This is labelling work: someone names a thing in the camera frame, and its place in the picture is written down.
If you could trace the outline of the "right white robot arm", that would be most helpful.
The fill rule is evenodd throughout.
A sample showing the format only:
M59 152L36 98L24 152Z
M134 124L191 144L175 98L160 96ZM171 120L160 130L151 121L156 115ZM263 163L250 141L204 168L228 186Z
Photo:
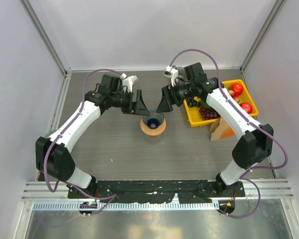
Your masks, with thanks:
M215 182L219 195L229 195L247 170L271 155L273 128L253 119L230 96L218 77L207 78L200 63L185 68L167 66L164 75L170 83L161 90L158 113L171 112L173 106L181 106L185 99L198 97L212 107L236 135L238 142L232 151L233 159L216 176Z

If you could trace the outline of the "blue glass dripper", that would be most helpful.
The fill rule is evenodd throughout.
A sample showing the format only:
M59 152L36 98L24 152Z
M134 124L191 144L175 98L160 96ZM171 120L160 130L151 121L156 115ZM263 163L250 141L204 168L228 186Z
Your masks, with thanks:
M149 116L143 116L142 121L149 129L157 129L163 124L164 115L163 113L158 113L156 109L150 109Z

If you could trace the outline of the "wooden dripper ring holder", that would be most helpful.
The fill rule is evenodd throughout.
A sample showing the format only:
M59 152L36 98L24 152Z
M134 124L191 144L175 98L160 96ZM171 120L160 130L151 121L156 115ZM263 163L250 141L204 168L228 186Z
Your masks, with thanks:
M149 129L147 126L145 126L145 124L143 123L143 121L141 120L140 122L140 127L141 130L144 134L162 134L165 129L166 129L166 120L164 119L163 124L161 126L159 126L157 129Z

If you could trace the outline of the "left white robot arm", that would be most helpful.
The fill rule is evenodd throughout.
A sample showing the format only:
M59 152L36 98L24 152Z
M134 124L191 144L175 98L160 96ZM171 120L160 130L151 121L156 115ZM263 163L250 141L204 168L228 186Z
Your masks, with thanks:
M128 115L149 116L141 90L133 91L137 76L116 77L104 74L95 90L83 94L83 100L75 113L57 131L40 137L35 143L36 168L44 178L77 188L85 198L92 198L97 191L94 176L79 169L71 151L85 130L109 108L120 108Z

